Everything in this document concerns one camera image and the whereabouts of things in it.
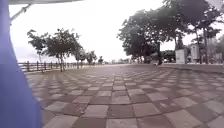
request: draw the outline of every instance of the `pole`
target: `pole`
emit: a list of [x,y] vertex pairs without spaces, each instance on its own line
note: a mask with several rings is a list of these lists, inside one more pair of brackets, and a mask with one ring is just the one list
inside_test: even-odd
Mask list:
[[33,4],[28,4],[26,7],[23,7],[19,12],[17,12],[15,15],[13,15],[10,20],[11,22],[13,20],[15,20],[20,14],[25,13],[27,11],[28,8],[30,8],[30,6],[32,6]]
[[208,43],[207,43],[207,30],[203,28],[203,34],[204,34],[204,42],[205,42],[205,63],[208,64]]

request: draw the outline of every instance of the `metal railing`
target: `metal railing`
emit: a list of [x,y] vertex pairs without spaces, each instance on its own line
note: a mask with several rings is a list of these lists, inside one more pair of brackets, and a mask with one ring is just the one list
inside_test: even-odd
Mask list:
[[[35,72],[35,71],[46,71],[46,70],[53,70],[53,69],[60,69],[60,63],[30,63],[29,61],[25,63],[18,63],[19,67],[22,69],[23,72]],[[89,64],[87,63],[79,63],[79,67],[87,67]],[[77,68],[77,63],[64,63],[65,68]]]

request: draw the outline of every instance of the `white structure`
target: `white structure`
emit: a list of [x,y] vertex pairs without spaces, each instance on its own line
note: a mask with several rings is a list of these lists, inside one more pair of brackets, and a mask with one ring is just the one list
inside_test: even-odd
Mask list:
[[215,6],[217,9],[221,9],[223,6],[223,0],[206,0],[211,5]]
[[194,44],[191,46],[191,59],[192,60],[199,60],[200,59],[200,53],[199,53],[199,45]]
[[176,50],[176,63],[177,64],[186,64],[187,63],[187,56],[186,56],[186,50],[180,49]]

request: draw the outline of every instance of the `walkway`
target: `walkway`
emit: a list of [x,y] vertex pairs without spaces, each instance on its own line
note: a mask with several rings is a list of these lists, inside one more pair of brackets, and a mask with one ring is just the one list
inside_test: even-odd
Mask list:
[[223,128],[224,77],[107,66],[27,75],[43,128]]

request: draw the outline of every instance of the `tree canopy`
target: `tree canopy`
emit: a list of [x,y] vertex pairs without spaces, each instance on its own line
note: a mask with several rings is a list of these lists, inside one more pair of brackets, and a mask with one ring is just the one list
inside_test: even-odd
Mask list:
[[213,23],[223,22],[220,17],[221,13],[205,0],[164,0],[161,7],[140,10],[124,20],[118,38],[127,55],[138,58],[157,52],[161,64],[162,43],[174,40],[175,49],[183,49],[183,37],[195,33],[195,40],[199,42],[202,37],[206,44],[207,38],[220,32],[212,27]]
[[[85,53],[83,46],[78,42],[78,33],[73,33],[73,31],[62,28],[57,29],[53,34],[46,33],[39,36],[35,30],[30,30],[27,35],[31,39],[28,43],[37,50],[39,57],[45,55],[57,58],[61,71],[64,70],[64,59],[71,55],[77,60],[77,68],[79,60],[84,61],[88,58],[88,54]],[[95,52],[91,51],[90,53],[91,59],[96,60]]]

